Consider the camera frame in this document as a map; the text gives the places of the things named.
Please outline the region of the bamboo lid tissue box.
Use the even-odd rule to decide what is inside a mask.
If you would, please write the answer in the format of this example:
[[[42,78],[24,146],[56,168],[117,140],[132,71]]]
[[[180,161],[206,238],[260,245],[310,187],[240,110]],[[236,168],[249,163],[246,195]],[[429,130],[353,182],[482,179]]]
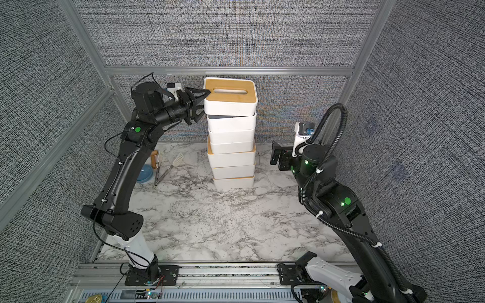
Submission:
[[[207,155],[212,168],[252,165],[255,163],[256,145],[254,150],[250,152],[235,154],[212,154],[208,151],[207,143]]]
[[[213,116],[253,116],[258,105],[256,85],[251,80],[206,77],[203,87],[210,91],[204,110]]]
[[[254,141],[235,142],[235,143],[212,143],[208,140],[208,151],[212,154],[235,154],[251,152],[254,150]]]
[[[244,178],[213,179],[215,188],[218,191],[231,189],[251,188],[254,185],[254,176]]]

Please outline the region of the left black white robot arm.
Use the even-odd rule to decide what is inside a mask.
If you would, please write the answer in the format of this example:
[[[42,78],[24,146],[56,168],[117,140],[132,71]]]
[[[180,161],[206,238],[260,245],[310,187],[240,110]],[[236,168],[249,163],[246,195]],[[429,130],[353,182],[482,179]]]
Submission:
[[[160,137],[181,122],[191,125],[204,115],[206,89],[161,87],[144,82],[131,87],[135,102],[131,120],[118,135],[121,139],[116,162],[102,191],[82,215],[94,227],[102,227],[116,241],[113,248],[129,257],[126,285],[155,285],[162,279],[159,261],[141,232],[144,218],[129,209],[137,179]]]

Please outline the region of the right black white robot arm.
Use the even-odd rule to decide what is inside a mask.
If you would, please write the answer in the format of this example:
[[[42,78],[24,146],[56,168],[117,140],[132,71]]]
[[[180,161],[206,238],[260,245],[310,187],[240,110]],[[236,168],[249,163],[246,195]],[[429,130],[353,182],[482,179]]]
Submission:
[[[330,265],[316,253],[307,252],[296,261],[297,285],[321,283],[333,290],[336,302],[424,302],[428,295],[410,283],[397,269],[371,227],[365,209],[353,190],[336,180],[338,161],[330,156],[315,179],[319,161],[328,145],[310,145],[300,156],[291,146],[272,142],[270,164],[295,177],[300,199],[309,213],[331,228],[354,257],[361,273]]]

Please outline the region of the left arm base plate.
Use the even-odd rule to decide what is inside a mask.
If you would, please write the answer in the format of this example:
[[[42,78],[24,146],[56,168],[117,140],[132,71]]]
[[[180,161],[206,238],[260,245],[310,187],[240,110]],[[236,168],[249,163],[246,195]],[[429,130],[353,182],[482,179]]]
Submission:
[[[151,266],[139,269],[129,266],[125,285],[137,287],[175,286],[179,274],[179,266]]]

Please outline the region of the yellow lid tissue box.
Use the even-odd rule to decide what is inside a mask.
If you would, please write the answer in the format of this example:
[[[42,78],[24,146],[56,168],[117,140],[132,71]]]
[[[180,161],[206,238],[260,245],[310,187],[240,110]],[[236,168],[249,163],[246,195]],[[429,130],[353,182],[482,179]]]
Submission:
[[[255,175],[255,164],[212,168],[214,179],[249,178]]]

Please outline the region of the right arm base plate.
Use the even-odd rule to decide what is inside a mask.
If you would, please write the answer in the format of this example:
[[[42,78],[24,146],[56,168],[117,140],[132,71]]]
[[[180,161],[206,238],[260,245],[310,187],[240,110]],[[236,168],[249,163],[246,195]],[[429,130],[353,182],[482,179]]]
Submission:
[[[307,281],[306,273],[302,266],[279,263],[277,264],[276,269],[279,274],[281,285],[294,285]]]

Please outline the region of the grey lid tissue box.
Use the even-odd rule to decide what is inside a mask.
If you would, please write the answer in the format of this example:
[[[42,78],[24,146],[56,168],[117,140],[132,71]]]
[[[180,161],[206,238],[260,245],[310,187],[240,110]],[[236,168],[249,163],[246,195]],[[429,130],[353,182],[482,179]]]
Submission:
[[[242,131],[212,132],[209,131],[209,139],[213,144],[232,144],[253,141],[255,129]]]
[[[252,116],[207,115],[208,129],[213,133],[253,130],[256,127],[257,113]]]

